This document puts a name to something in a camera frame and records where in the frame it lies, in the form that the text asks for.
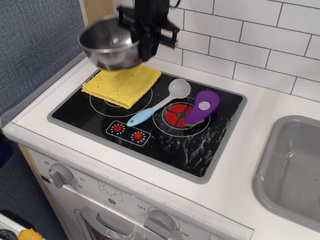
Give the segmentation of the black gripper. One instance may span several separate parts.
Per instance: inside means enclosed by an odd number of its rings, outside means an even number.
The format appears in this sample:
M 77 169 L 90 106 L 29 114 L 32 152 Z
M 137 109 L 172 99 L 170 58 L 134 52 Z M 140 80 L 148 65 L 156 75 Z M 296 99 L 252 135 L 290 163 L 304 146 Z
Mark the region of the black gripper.
M 135 0 L 134 7 L 118 5 L 118 24 L 130 30 L 131 42 L 141 44 L 141 61 L 156 55 L 159 44 L 175 48 L 180 29 L 168 20 L 169 0 Z

